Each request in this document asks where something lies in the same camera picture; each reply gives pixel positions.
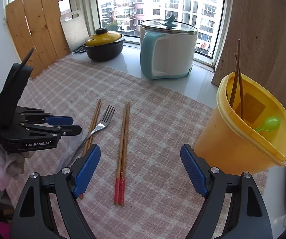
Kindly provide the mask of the left hand in glove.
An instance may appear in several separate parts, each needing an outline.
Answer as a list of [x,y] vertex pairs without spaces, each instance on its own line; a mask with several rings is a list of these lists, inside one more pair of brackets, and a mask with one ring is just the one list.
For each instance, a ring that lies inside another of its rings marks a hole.
[[24,173],[26,159],[35,154],[32,152],[9,153],[0,145],[0,191],[5,190],[11,179],[17,180]]

